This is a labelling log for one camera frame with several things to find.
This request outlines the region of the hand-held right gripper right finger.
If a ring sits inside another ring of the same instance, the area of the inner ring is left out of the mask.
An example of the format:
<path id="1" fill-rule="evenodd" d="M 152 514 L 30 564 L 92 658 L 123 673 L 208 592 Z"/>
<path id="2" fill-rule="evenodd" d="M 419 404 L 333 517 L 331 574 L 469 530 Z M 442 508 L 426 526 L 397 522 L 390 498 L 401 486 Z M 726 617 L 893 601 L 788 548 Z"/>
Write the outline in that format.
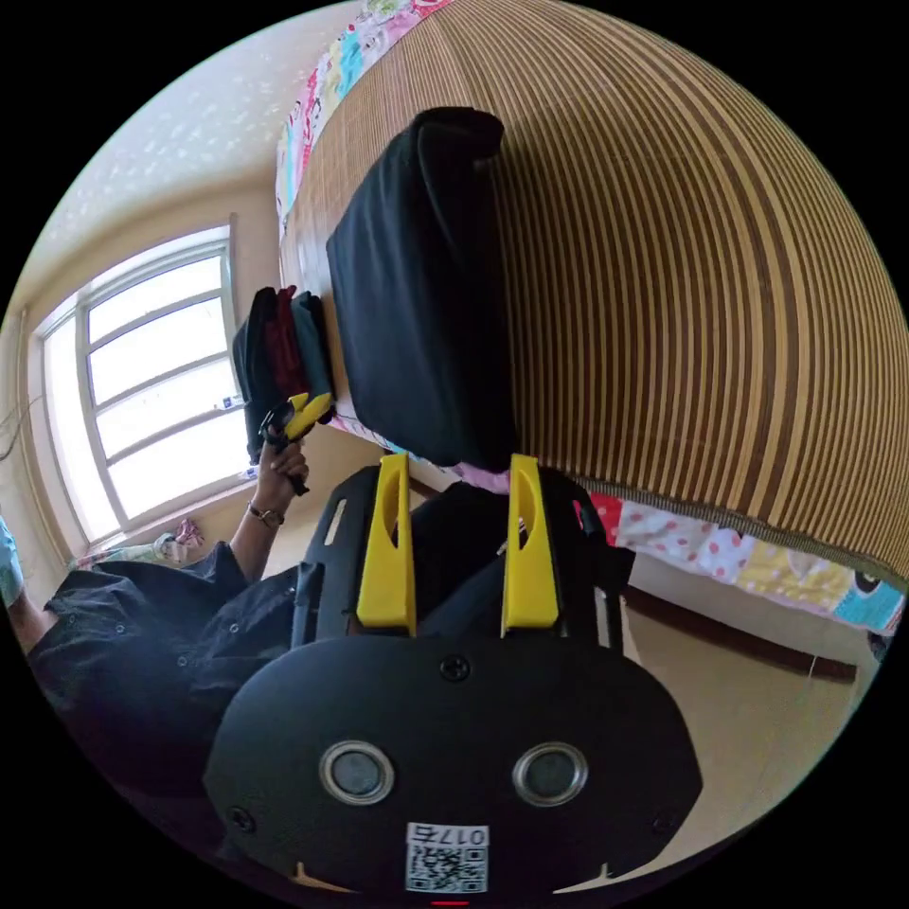
<path id="1" fill-rule="evenodd" d="M 501 634 L 549 632 L 559 613 L 540 469 L 535 458 L 514 454 L 509 468 Z"/>

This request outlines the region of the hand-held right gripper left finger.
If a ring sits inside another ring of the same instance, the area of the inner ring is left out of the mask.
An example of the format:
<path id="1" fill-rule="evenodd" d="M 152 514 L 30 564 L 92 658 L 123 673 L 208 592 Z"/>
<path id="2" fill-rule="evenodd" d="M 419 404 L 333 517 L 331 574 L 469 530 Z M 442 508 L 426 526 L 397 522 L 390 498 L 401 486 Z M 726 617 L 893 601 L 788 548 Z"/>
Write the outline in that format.
<path id="1" fill-rule="evenodd" d="M 356 617 L 369 633 L 417 631 L 409 459 L 403 453 L 383 457 L 379 466 Z"/>

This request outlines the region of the person's left hand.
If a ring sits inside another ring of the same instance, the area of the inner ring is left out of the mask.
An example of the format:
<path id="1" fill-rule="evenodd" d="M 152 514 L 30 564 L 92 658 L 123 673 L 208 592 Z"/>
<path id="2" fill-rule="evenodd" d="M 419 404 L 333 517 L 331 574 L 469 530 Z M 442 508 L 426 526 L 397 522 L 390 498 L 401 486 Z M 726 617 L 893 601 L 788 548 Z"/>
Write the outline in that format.
<path id="1" fill-rule="evenodd" d="M 303 442 L 290 442 L 279 450 L 264 443 L 258 464 L 258 481 L 252 505 L 259 511 L 284 515 L 296 497 L 294 481 L 306 484 L 309 467 L 303 453 Z"/>

